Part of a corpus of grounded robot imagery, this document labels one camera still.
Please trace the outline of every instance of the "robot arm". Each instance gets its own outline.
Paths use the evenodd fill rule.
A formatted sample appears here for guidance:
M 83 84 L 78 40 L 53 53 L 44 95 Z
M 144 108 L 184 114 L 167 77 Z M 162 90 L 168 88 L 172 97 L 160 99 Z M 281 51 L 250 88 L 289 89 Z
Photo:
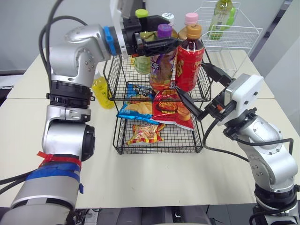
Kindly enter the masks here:
M 65 35 L 65 43 L 50 51 L 51 83 L 46 95 L 50 104 L 43 152 L 38 154 L 45 160 L 27 177 L 1 225 L 60 225 L 75 208 L 78 191 L 83 193 L 81 162 L 94 152 L 95 129 L 86 122 L 90 120 L 89 105 L 94 99 L 90 87 L 98 62 L 116 54 L 158 54 L 179 45 L 180 41 L 174 38 L 154 43 L 141 40 L 140 31 L 152 31 L 161 23 L 169 23 L 160 16 L 124 18 L 122 24 L 122 13 L 131 9 L 128 3 L 132 2 L 111 1 L 115 27 L 77 27 Z
M 177 91 L 183 104 L 199 121 L 208 114 L 215 118 L 204 135 L 205 147 L 213 127 L 225 125 L 224 135 L 236 140 L 246 153 L 255 180 L 257 201 L 250 224 L 254 218 L 257 225 L 300 224 L 296 195 L 299 186 L 294 184 L 298 167 L 291 151 L 289 153 L 283 145 L 290 139 L 283 140 L 276 126 L 256 115 L 256 108 L 247 110 L 256 100 L 263 78 L 242 74 L 234 80 L 212 64 L 203 63 L 202 67 L 214 81 L 225 86 L 204 111 L 194 105 L 187 93 L 179 88 Z

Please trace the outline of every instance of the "red tape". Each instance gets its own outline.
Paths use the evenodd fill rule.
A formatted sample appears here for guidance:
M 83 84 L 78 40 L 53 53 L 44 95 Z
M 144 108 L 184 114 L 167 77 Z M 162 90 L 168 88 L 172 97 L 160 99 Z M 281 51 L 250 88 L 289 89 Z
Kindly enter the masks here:
M 45 163 L 49 163 L 49 162 L 70 162 L 70 163 L 77 164 L 81 169 L 81 161 L 77 158 L 54 156 L 53 154 L 46 154 L 42 151 L 39 151 L 37 155 L 44 158 L 42 163 L 39 165 L 39 168 Z

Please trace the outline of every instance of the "black wire rack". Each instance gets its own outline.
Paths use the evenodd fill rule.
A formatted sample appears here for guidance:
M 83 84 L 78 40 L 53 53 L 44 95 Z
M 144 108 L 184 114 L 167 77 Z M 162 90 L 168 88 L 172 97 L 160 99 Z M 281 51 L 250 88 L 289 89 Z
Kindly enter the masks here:
M 114 56 L 110 62 L 106 62 L 103 70 L 107 81 L 108 97 L 111 101 L 149 101 L 144 98 L 128 98 L 128 84 L 142 85 L 151 88 L 150 75 L 142 75 L 136 72 L 131 58 L 124 59 L 122 56 Z M 172 80 L 175 79 L 175 70 L 173 70 Z M 207 102 L 211 99 L 212 80 L 208 77 L 201 67 L 197 78 L 196 87 L 189 92 L 195 102 Z M 174 81 L 171 82 L 171 89 L 175 88 Z M 203 148 L 198 123 L 191 115 L 194 130 L 186 130 L 176 125 L 166 124 L 160 132 L 164 139 L 156 143 L 139 143 L 127 145 L 127 141 L 134 135 L 132 126 L 134 124 L 144 124 L 140 120 L 127 120 L 117 118 L 113 136 L 113 146 L 119 154 L 137 154 L 137 153 L 199 153 Z
M 143 124 L 140 120 L 117 119 L 113 146 L 119 154 L 137 153 L 199 153 L 203 148 L 199 133 L 198 123 L 192 115 L 194 131 L 182 129 L 176 125 L 166 124 L 160 132 L 164 139 L 162 142 L 151 144 L 127 145 L 127 141 L 133 136 L 132 126 Z
M 152 89 L 150 86 L 150 74 L 140 74 L 135 70 L 135 67 L 129 56 L 124 59 L 122 56 L 114 56 L 111 61 L 111 66 L 108 62 L 105 63 L 103 69 L 104 77 L 108 83 L 109 100 L 111 101 L 147 101 L 144 98 L 137 96 L 136 98 L 127 97 L 128 84 L 141 85 Z M 173 70 L 170 89 L 175 89 L 175 69 Z M 207 76 L 204 69 L 201 67 L 195 88 L 189 92 L 195 102 L 207 102 L 211 99 L 211 79 Z

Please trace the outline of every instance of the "bottle cap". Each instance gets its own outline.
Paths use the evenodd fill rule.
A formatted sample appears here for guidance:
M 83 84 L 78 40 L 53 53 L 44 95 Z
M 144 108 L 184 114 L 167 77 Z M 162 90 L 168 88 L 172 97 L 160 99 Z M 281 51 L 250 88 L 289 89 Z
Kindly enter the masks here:
M 160 24 L 157 27 L 157 36 L 159 38 L 167 38 L 172 35 L 172 27 L 168 24 Z
M 198 23 L 198 14 L 197 13 L 187 13 L 184 19 L 185 25 L 193 25 Z
M 187 26 L 187 38 L 199 39 L 201 37 L 202 27 L 198 24 Z
M 148 11 L 146 9 L 137 9 L 135 11 L 135 16 L 137 18 L 143 18 L 148 16 Z
M 161 16 L 170 22 L 171 27 L 174 26 L 174 15 L 172 13 L 163 13 Z

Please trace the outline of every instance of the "red chip bag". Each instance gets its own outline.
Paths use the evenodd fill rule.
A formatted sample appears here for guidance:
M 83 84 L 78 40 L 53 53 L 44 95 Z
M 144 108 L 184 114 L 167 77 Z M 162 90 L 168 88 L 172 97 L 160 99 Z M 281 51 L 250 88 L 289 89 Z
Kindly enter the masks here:
M 167 102 L 168 99 L 179 99 L 175 90 L 164 90 L 157 93 L 152 105 L 152 119 L 165 124 L 194 130 L 190 111 L 182 102 Z

